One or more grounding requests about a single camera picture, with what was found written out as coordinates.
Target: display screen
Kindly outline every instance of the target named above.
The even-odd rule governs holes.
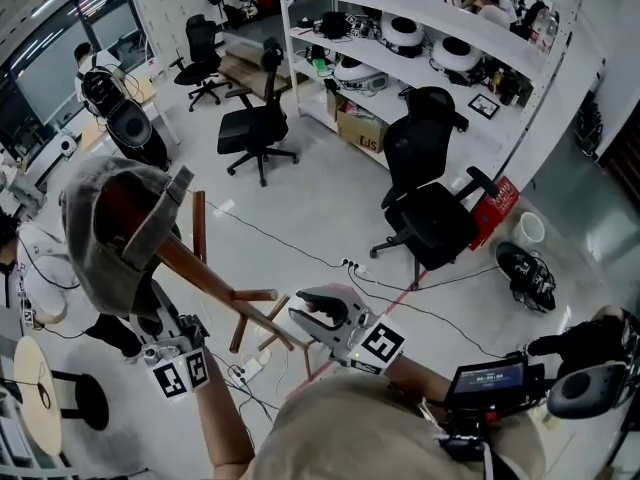
[[[483,368],[481,370],[461,371],[453,392],[481,393],[522,386],[524,383],[524,364],[511,364]]]

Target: wooden tabletop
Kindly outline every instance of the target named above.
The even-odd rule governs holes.
[[[144,105],[155,97],[157,91],[151,83],[151,80],[147,77],[139,77],[137,80],[139,87],[131,80],[130,77],[127,77],[125,85],[133,96],[133,99],[141,105]],[[104,134],[107,133],[106,126],[104,119],[97,119],[89,114],[89,120],[82,130],[80,151],[86,151],[100,141]]]
[[[22,393],[22,417],[27,430],[40,448],[51,456],[62,453],[62,416],[53,387],[51,369],[40,346],[30,336],[23,337],[16,347],[13,358],[14,378]],[[40,383],[49,395],[49,408],[40,397]]]

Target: white bucket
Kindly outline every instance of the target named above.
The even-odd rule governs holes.
[[[513,230],[513,243],[529,251],[544,240],[544,224],[535,213],[524,212]]]

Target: chair seat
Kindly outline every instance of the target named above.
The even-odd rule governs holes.
[[[407,227],[413,232],[405,245],[427,270],[455,259],[478,233],[473,216],[439,183],[392,204],[385,218],[396,233]]]
[[[273,111],[268,111],[266,106],[225,114],[218,132],[218,153],[239,153],[253,149],[251,146],[268,147],[282,140],[288,128],[286,121],[278,121],[274,120]]]
[[[209,78],[215,69],[212,70],[208,66],[200,64],[189,64],[184,71],[180,71],[178,76],[173,80],[178,85],[198,85]]]

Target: office chair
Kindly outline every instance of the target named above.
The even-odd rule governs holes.
[[[451,95],[439,87],[416,89],[407,97],[409,113],[393,123],[383,140],[392,188],[384,200],[385,218],[396,232],[378,251],[406,245],[414,256],[412,290],[418,289],[420,264],[435,270],[451,263],[467,247],[478,227],[463,200],[478,188],[497,197],[498,188],[477,167],[469,167],[472,181],[457,194],[440,183],[447,161],[449,137],[462,118]]]
[[[266,105],[254,107],[251,104],[247,98],[251,89],[240,88],[229,91],[225,94],[225,98],[239,96],[246,108],[226,114],[220,123],[220,132],[218,133],[219,154],[247,152],[242,158],[233,162],[227,168],[227,172],[233,176],[236,167],[256,158],[260,170],[260,185],[263,187],[267,186],[267,180],[264,177],[264,162],[268,161],[268,155],[291,157],[294,164],[298,163],[298,155],[295,153],[269,147],[284,139],[289,131],[287,115],[280,108],[280,93],[274,90],[276,70],[283,57],[282,48],[275,38],[270,37],[264,42],[261,64],[262,69],[268,74],[265,87]]]
[[[180,73],[178,73],[174,83],[198,86],[198,89],[189,93],[189,99],[193,100],[189,105],[189,112],[193,112],[194,105],[205,94],[213,96],[216,105],[220,105],[220,98],[213,90],[223,85],[231,89],[232,85],[229,82],[216,83],[207,80],[218,72],[222,62],[215,48],[218,27],[213,21],[206,21],[203,14],[196,14],[187,20],[186,31],[192,64],[185,67],[184,57],[178,57],[169,64],[170,68],[174,66],[180,68]]]

